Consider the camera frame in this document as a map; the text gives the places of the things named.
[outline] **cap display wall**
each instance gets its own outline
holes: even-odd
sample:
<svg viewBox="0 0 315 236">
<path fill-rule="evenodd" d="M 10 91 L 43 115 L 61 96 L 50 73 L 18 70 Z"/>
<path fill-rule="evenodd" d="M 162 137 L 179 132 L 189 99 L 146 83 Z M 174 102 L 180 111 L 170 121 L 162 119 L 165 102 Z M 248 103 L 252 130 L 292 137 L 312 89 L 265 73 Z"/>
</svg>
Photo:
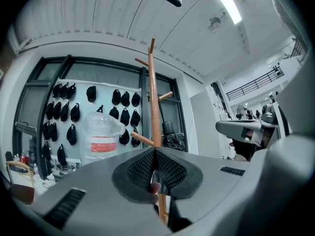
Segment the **cap display wall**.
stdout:
<svg viewBox="0 0 315 236">
<path fill-rule="evenodd" d="M 68 82 L 68 86 L 71 86 L 73 83 L 76 85 L 76 92 L 75 94 L 67 100 L 66 98 L 53 98 L 52 95 L 49 98 L 49 103 L 54 101 L 55 105 L 60 101 L 62 104 L 62 107 L 69 101 L 69 111 L 68 111 L 68 118 L 66 121 L 62 122 L 59 119 L 55 120 L 52 118 L 50 120 L 50 124 L 53 124 L 54 122 L 57 124 L 57 133 L 58 133 L 58 139 L 55 142 L 52 142 L 51 139 L 48 140 L 49 147 L 51 148 L 51 154 L 54 156 L 57 156 L 57 150 L 60 147 L 61 144 L 63 144 L 64 152 L 66 154 L 66 158 L 68 162 L 80 162 L 80 146 L 81 143 L 84 142 L 84 138 L 82 137 L 83 132 L 83 121 L 85 117 L 90 112 L 96 112 L 101 105 L 103 105 L 103 113 L 109 114 L 110 110 L 115 106 L 117 110 L 119 111 L 119 121 L 122 114 L 123 109 L 125 106 L 122 105 L 122 103 L 119 103 L 118 105 L 114 105 L 112 103 L 112 96 L 113 91 L 118 89 L 123 95 L 125 91 L 128 91 L 130 94 L 130 101 L 132 99 L 132 96 L 135 92 L 137 92 L 139 95 L 141 95 L 141 88 L 127 88 L 122 87 L 118 85 L 111 85 L 107 83 L 93 83 L 93 82 L 86 82 L 86 81 L 78 81 L 78 80 L 57 80 L 57 84 L 65 85 Z M 89 102 L 87 98 L 87 89 L 91 86 L 96 86 L 96 100 L 94 102 Z M 70 119 L 70 111 L 71 109 L 76 105 L 76 103 L 79 103 L 80 106 L 80 119 L 77 122 L 72 122 Z M 137 112 L 141 115 L 141 105 L 142 101 L 140 101 L 140 105 L 137 107 L 134 107 L 132 104 L 130 104 L 127 108 L 130 114 L 130 118 L 132 116 L 133 111 L 136 109 Z M 66 138 L 66 134 L 68 129 L 71 127 L 71 125 L 74 124 L 76 128 L 76 138 L 77 143 L 75 145 L 70 145 L 69 141 Z M 130 134 L 133 131 L 133 126 L 129 124 L 126 126 L 126 129 L 128 130 L 128 133 Z M 142 122 L 139 122 L 139 125 L 137 126 L 137 130 L 139 134 L 142 134 Z M 142 148 L 142 144 L 138 147 L 133 147 L 131 144 L 131 138 L 128 142 L 128 144 L 121 145 L 118 141 L 117 143 L 117 152 L 125 153 L 128 151 L 132 151 L 134 149 Z"/>
</svg>

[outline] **wooden stick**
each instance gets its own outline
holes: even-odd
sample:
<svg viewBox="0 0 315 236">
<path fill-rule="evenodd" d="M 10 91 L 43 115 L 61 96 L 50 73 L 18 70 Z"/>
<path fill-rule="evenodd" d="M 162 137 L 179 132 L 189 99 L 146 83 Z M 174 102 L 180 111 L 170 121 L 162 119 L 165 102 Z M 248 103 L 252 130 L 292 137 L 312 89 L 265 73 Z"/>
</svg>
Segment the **wooden stick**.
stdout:
<svg viewBox="0 0 315 236">
<path fill-rule="evenodd" d="M 156 41 L 156 39 L 155 38 L 152 38 L 152 40 L 151 40 L 151 47 L 150 47 L 150 52 L 149 53 L 153 53 L 153 48 L 154 48 L 154 42 Z"/>
<path fill-rule="evenodd" d="M 166 196 L 163 194 L 158 195 L 158 213 L 159 218 L 163 221 L 164 224 L 166 224 Z"/>
<path fill-rule="evenodd" d="M 150 53 L 149 48 L 148 48 L 148 60 L 149 60 L 149 81 L 150 81 L 151 127 L 152 127 L 153 143 L 155 147 L 161 147 L 162 139 L 161 139 L 161 127 L 160 127 L 160 121 L 159 121 L 157 80 L 156 80 L 156 73 L 154 71 L 153 54 Z"/>
<path fill-rule="evenodd" d="M 136 132 L 131 132 L 131 134 L 130 134 L 132 137 L 134 137 L 135 139 L 137 139 L 137 140 L 139 140 L 139 141 L 142 141 L 143 143 L 145 143 L 145 144 L 147 144 L 147 145 L 149 145 L 149 146 L 151 146 L 151 147 L 154 147 L 154 142 L 153 141 L 151 141 L 150 139 L 148 139 L 148 138 L 146 138 L 146 137 L 144 137 L 144 136 L 142 136 L 142 135 L 139 135 L 138 133 L 136 133 Z"/>
<path fill-rule="evenodd" d="M 140 59 L 135 58 L 134 60 L 135 60 L 135 61 L 138 61 L 139 63 L 141 63 L 141 64 L 143 64 L 143 65 L 145 65 L 145 66 L 147 66 L 147 67 L 149 67 L 149 64 L 148 64 L 148 63 L 146 63 L 146 62 L 144 62 L 144 61 L 142 61 L 142 60 L 140 60 Z"/>
<path fill-rule="evenodd" d="M 168 92 L 166 94 L 163 94 L 162 96 L 160 96 L 158 98 L 158 101 L 163 101 L 163 100 L 167 99 L 168 97 L 171 97 L 172 95 L 173 95 L 173 92 Z"/>
</svg>

